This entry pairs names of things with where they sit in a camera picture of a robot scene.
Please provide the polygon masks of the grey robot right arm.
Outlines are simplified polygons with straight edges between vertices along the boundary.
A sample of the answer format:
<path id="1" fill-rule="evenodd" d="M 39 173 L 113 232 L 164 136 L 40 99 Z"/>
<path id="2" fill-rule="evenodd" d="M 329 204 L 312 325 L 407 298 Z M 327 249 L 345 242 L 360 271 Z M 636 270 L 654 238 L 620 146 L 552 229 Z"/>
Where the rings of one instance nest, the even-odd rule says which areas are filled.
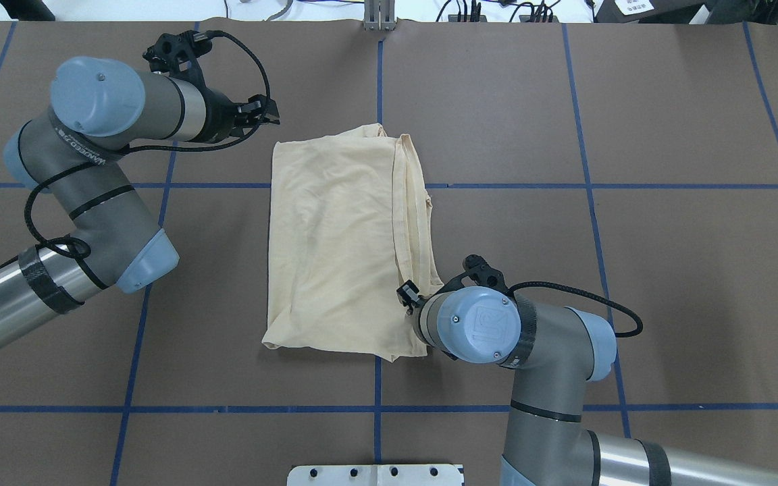
<path id="1" fill-rule="evenodd" d="M 413 333 L 447 356 L 515 374 L 500 456 L 502 485 L 778 485 L 778 471 L 702 456 L 652 441 L 602 435 L 581 424 L 587 385 L 611 373 L 620 334 L 602 317 L 519 295 L 547 288 L 640 318 L 617 302 L 564 284 L 527 281 L 466 286 L 424 296 L 397 289 Z"/>

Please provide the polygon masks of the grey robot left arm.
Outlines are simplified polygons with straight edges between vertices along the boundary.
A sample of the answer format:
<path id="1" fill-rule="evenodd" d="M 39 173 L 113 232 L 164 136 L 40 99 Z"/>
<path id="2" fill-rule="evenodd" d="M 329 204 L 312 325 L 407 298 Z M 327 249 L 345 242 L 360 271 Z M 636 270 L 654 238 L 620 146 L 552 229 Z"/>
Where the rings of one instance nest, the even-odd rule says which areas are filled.
<path id="1" fill-rule="evenodd" d="M 196 61 L 182 73 L 139 73 L 117 59 L 61 64 L 50 104 L 3 151 L 30 190 L 24 223 L 33 244 L 0 266 L 0 349 L 111 286 L 129 294 L 161 279 L 180 257 L 120 161 L 138 139 L 224 150 L 277 123 L 271 85 L 233 103 L 206 87 Z"/>

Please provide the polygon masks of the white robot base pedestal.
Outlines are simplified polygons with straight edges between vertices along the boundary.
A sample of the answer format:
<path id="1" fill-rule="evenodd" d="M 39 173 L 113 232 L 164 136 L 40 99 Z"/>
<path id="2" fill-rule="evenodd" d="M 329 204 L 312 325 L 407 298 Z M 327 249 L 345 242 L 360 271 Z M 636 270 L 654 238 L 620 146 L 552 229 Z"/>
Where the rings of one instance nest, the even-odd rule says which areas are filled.
<path id="1" fill-rule="evenodd" d="M 464 485 L 462 465 L 346 464 L 302 465 L 288 474 L 287 485 Z"/>

